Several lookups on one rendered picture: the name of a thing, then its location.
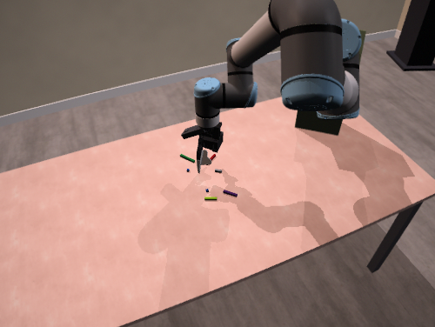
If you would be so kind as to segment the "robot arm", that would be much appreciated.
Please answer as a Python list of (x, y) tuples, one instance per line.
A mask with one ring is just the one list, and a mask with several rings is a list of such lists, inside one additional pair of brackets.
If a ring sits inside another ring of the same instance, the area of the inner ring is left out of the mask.
[(220, 109), (254, 107), (258, 85), (251, 62), (279, 46), (280, 92), (286, 108), (317, 111), (320, 119), (358, 117), (361, 34), (354, 23), (341, 20), (334, 0), (270, 0), (268, 11), (239, 39), (227, 43), (228, 83), (214, 77), (196, 82), (197, 125), (185, 129), (183, 139), (204, 134), (199, 126), (217, 126)]

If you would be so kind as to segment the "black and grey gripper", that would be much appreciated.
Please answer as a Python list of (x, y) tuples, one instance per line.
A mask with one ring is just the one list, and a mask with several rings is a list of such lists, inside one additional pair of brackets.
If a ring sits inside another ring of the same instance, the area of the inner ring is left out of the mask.
[[(197, 146), (197, 172), (200, 173), (201, 165), (209, 165), (211, 164), (211, 160), (208, 158), (208, 151), (203, 150), (203, 148), (212, 150), (213, 152), (217, 152), (224, 141), (224, 132), (221, 131), (222, 123), (212, 128), (203, 128), (200, 129), (205, 130), (204, 134), (199, 135), (198, 146)], [(218, 136), (219, 131), (219, 136)], [(221, 132), (221, 134), (220, 134)]]

